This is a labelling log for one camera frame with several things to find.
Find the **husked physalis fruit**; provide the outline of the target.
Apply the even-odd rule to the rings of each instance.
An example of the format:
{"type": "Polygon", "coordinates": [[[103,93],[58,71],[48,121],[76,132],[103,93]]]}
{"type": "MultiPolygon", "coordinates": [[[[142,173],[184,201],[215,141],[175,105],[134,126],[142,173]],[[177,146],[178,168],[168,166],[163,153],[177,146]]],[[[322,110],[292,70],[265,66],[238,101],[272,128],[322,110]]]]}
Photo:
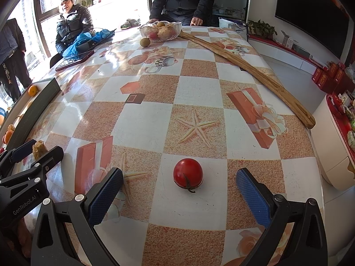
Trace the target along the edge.
{"type": "Polygon", "coordinates": [[[32,154],[34,156],[34,160],[38,160],[40,157],[45,155],[48,152],[47,147],[43,141],[37,141],[32,146],[32,154]]]}
{"type": "Polygon", "coordinates": [[[14,131],[14,130],[15,130],[14,125],[13,125],[13,124],[10,124],[10,125],[8,126],[8,130],[12,130],[12,131],[14,131]]]}

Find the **large front orange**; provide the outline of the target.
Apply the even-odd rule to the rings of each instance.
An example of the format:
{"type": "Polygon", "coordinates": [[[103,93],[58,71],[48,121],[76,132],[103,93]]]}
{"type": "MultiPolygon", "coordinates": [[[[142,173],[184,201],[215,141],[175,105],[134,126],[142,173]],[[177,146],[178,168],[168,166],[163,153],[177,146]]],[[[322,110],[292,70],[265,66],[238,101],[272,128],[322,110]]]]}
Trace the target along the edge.
{"type": "Polygon", "coordinates": [[[36,96],[38,92],[39,92],[39,90],[36,85],[31,85],[28,87],[28,95],[30,97],[36,96]]]}

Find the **dark green shallow box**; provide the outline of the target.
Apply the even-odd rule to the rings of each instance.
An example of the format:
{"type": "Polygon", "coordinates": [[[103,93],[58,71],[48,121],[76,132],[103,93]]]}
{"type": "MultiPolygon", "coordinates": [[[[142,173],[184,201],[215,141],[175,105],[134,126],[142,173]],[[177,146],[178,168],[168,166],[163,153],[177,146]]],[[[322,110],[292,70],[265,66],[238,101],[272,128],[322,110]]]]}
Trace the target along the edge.
{"type": "Polygon", "coordinates": [[[8,150],[17,148],[25,143],[30,131],[43,111],[61,91],[55,78],[45,79],[34,83],[34,85],[38,88],[39,92],[34,97],[29,96],[27,91],[24,92],[2,123],[1,142],[8,126],[12,124],[15,127],[12,137],[10,137],[6,145],[8,150]]]}

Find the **person in dark suit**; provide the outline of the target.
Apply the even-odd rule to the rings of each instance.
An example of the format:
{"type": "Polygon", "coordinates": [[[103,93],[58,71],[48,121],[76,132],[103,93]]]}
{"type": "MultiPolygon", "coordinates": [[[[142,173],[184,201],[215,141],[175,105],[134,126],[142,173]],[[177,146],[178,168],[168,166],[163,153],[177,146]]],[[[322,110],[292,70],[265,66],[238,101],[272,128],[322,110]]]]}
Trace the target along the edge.
{"type": "Polygon", "coordinates": [[[7,20],[1,29],[1,85],[14,103],[21,96],[17,79],[25,89],[32,83],[25,52],[25,40],[17,20],[7,20]]]}

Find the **phone in red case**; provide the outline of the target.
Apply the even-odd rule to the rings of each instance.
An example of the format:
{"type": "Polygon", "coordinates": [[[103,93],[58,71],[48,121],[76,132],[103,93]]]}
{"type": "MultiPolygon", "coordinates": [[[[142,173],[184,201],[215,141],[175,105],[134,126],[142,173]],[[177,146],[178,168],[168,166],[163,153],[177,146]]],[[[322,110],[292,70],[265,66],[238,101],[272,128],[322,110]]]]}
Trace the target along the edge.
{"type": "Polygon", "coordinates": [[[61,63],[55,68],[55,71],[62,71],[64,69],[67,69],[71,66],[81,64],[87,59],[89,59],[95,52],[93,50],[85,52],[85,53],[80,53],[78,55],[73,55],[71,57],[66,57],[64,58],[61,63]]]}

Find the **blue plastic bag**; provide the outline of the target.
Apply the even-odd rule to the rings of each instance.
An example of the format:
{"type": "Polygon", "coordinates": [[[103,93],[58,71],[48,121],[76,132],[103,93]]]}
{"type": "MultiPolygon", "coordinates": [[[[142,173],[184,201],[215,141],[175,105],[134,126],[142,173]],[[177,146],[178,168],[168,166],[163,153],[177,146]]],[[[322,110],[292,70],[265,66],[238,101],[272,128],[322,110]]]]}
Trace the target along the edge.
{"type": "Polygon", "coordinates": [[[115,31],[109,31],[103,29],[95,35],[91,35],[89,32],[85,32],[76,37],[74,42],[61,54],[62,57],[74,57],[82,53],[89,52],[93,50],[96,46],[105,43],[109,39],[113,38],[115,31]]]}

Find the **long wooden stick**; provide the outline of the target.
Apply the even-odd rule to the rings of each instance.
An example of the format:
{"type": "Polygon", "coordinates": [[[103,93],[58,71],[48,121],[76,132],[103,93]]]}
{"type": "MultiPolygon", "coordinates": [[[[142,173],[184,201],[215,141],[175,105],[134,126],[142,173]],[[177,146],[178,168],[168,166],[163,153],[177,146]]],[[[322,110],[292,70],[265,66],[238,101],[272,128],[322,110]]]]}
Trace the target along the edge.
{"type": "Polygon", "coordinates": [[[183,39],[192,41],[204,48],[210,50],[211,52],[217,54],[220,57],[225,58],[229,62],[237,65],[238,67],[244,69],[254,78],[256,78],[262,85],[268,88],[272,93],[274,93],[278,98],[280,98],[284,104],[286,104],[293,113],[299,118],[299,120],[308,128],[312,129],[316,125],[315,118],[313,115],[281,84],[272,80],[269,76],[264,74],[262,71],[258,70],[247,61],[243,60],[239,56],[222,49],[212,43],[204,41],[200,38],[197,38],[189,33],[181,31],[179,36],[183,39]]]}

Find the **seated person puffy jacket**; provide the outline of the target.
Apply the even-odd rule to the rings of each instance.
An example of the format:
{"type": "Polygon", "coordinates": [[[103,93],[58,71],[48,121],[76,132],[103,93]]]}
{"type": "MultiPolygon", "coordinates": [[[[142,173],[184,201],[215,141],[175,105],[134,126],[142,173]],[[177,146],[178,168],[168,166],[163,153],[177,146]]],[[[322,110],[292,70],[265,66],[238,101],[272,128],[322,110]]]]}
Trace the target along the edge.
{"type": "Polygon", "coordinates": [[[85,6],[74,4],[73,0],[61,0],[60,16],[57,23],[55,48],[57,54],[51,58],[50,67],[62,59],[63,52],[74,43],[82,33],[95,35],[91,14],[85,6]]]}

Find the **kiwi beside bowl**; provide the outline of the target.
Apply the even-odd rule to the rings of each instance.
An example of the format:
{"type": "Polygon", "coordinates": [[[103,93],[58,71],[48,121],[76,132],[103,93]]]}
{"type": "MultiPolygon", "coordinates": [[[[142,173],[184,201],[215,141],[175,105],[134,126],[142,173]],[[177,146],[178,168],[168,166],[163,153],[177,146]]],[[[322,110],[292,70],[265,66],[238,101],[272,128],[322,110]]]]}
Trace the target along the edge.
{"type": "Polygon", "coordinates": [[[150,46],[150,44],[151,44],[151,41],[150,41],[150,39],[149,38],[142,38],[141,40],[140,40],[140,46],[141,47],[149,47],[150,46]]]}

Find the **red gift boxes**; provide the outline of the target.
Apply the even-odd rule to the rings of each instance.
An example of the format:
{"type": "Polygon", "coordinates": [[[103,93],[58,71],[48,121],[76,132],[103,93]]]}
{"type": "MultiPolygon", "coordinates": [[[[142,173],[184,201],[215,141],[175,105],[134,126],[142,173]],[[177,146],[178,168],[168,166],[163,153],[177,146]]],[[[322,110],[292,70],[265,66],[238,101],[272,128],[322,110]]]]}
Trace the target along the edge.
{"type": "Polygon", "coordinates": [[[344,74],[345,65],[343,63],[331,62],[329,67],[317,67],[312,80],[320,90],[331,94],[339,85],[344,74]]]}

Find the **glass fruit bowl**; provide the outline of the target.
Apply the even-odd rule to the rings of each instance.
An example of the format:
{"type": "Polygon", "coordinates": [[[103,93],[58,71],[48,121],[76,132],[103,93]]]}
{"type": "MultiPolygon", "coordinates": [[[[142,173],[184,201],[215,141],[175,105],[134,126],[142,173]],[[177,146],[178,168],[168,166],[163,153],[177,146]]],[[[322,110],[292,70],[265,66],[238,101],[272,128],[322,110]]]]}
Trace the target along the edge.
{"type": "Polygon", "coordinates": [[[139,27],[141,36],[148,38],[151,42],[165,42],[174,40],[182,30],[181,22],[158,21],[146,23],[139,27]]]}

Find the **potted green plant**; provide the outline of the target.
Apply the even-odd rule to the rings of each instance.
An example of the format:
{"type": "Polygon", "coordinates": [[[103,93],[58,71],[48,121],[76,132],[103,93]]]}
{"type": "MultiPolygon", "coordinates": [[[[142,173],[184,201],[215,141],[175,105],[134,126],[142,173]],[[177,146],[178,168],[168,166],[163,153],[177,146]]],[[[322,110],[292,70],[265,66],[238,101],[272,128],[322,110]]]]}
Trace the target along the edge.
{"type": "Polygon", "coordinates": [[[249,34],[261,37],[263,39],[272,40],[274,36],[278,35],[274,26],[271,26],[270,24],[261,20],[258,20],[257,22],[249,20],[248,29],[249,34]]]}

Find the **standing person black coat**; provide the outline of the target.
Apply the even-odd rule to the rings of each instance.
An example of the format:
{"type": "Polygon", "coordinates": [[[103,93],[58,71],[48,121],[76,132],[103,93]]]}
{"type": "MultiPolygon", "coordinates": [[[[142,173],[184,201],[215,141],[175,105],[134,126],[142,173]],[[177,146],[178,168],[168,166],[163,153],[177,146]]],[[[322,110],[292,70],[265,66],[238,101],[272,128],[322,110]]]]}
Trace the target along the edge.
{"type": "Polygon", "coordinates": [[[183,26],[206,26],[214,0],[153,0],[149,22],[180,22],[183,26]]]}

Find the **black wall television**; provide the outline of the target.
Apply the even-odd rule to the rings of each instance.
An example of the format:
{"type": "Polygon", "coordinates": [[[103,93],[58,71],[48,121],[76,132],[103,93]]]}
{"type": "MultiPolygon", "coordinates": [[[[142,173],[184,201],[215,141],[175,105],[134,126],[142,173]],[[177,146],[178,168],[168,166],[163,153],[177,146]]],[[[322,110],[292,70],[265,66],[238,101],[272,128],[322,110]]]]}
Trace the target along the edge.
{"type": "Polygon", "coordinates": [[[340,58],[349,16],[336,0],[277,0],[275,16],[302,30],[340,58]]]}

